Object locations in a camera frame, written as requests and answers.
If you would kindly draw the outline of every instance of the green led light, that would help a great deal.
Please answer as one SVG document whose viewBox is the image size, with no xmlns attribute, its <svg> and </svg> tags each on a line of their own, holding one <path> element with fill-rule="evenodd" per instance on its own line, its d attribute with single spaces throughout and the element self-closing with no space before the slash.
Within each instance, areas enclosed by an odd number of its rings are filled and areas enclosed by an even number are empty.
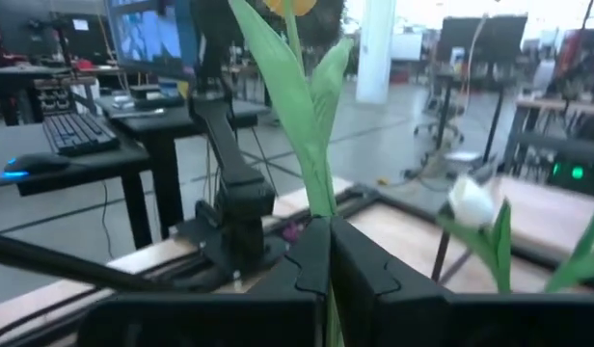
<svg viewBox="0 0 594 347">
<path fill-rule="evenodd" d="M 582 177 L 584 177 L 584 169 L 582 167 L 575 167 L 571 171 L 571 177 L 575 179 L 581 179 Z"/>
</svg>

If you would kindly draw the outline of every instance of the keyboard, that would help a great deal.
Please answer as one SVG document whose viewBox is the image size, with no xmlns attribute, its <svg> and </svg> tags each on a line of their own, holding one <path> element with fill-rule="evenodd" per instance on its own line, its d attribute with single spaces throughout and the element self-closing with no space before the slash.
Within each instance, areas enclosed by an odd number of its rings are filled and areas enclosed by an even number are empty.
<svg viewBox="0 0 594 347">
<path fill-rule="evenodd" d="M 42 126 L 46 138 L 61 155 L 98 153 L 120 146 L 115 133 L 89 114 L 49 116 L 44 119 Z"/>
</svg>

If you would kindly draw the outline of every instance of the white tulip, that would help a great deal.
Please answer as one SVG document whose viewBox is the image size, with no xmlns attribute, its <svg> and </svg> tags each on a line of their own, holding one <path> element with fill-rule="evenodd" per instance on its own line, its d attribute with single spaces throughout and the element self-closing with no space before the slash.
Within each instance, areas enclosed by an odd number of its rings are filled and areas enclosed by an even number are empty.
<svg viewBox="0 0 594 347">
<path fill-rule="evenodd" d="M 494 221 L 492 197 L 472 178 L 462 175 L 448 194 L 456 222 L 466 227 L 483 227 Z"/>
</svg>

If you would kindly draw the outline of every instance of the blue light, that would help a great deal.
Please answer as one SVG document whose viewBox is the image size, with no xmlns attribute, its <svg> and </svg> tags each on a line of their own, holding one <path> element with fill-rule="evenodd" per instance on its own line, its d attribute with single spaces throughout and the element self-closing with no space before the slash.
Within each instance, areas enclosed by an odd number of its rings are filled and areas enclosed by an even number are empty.
<svg viewBox="0 0 594 347">
<path fill-rule="evenodd" d="M 4 178 L 19 178 L 28 175 L 27 172 L 8 172 L 8 173 L 1 173 L 1 176 Z"/>
</svg>

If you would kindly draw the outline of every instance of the white pillar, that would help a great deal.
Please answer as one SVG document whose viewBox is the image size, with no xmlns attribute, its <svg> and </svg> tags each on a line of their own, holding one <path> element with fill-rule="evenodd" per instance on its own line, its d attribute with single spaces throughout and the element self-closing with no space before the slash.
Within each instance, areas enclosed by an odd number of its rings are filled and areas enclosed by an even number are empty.
<svg viewBox="0 0 594 347">
<path fill-rule="evenodd" d="M 365 0 L 357 75 L 358 102 L 387 102 L 394 19 L 395 0 Z"/>
</svg>

